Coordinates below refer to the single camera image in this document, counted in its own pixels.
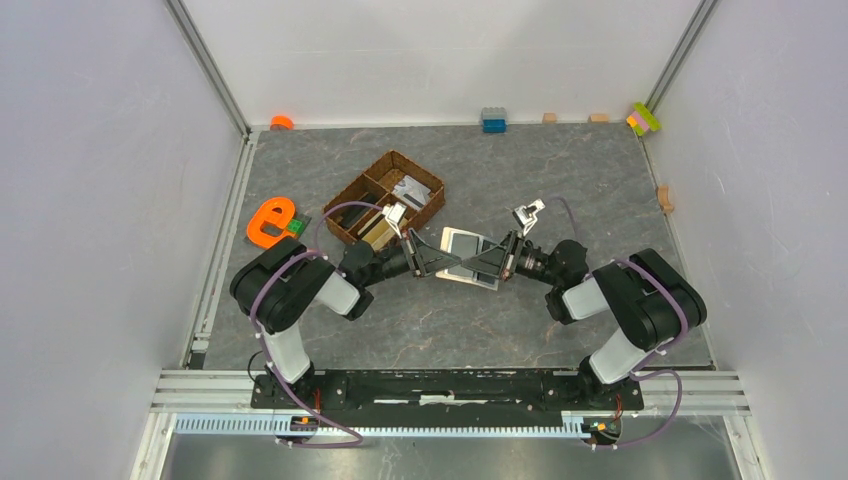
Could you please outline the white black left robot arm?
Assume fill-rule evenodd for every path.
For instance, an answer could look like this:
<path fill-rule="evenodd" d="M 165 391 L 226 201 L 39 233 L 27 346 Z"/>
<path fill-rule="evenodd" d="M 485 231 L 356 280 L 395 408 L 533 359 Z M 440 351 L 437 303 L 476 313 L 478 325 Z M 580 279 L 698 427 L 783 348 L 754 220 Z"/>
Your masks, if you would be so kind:
<path fill-rule="evenodd" d="M 432 276 L 461 263 L 461 257 L 429 245 L 413 229 L 379 251 L 359 240 L 346 247 L 338 266 L 323 253 L 286 237 L 243 267 L 229 292 L 253 325 L 267 370 L 278 379 L 276 394 L 297 408 L 314 394 L 308 375 L 313 363 L 299 324 L 310 305 L 321 304 L 354 321 L 373 302 L 370 286 L 404 274 Z"/>

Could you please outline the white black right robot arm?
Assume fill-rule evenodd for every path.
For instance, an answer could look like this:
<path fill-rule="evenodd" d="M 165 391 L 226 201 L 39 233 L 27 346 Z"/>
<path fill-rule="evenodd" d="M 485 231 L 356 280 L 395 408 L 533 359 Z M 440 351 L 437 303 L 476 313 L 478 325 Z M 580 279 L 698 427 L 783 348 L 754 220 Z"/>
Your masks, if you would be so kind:
<path fill-rule="evenodd" d="M 616 330 L 581 361 L 575 379 L 578 398 L 591 408 L 606 406 L 626 381 L 639 380 L 643 367 L 708 316 L 701 295 L 652 248 L 592 270 L 587 248 L 575 240 L 545 253 L 512 233 L 462 266 L 502 281 L 520 275 L 550 285 L 546 308 L 563 325 L 612 314 Z"/>

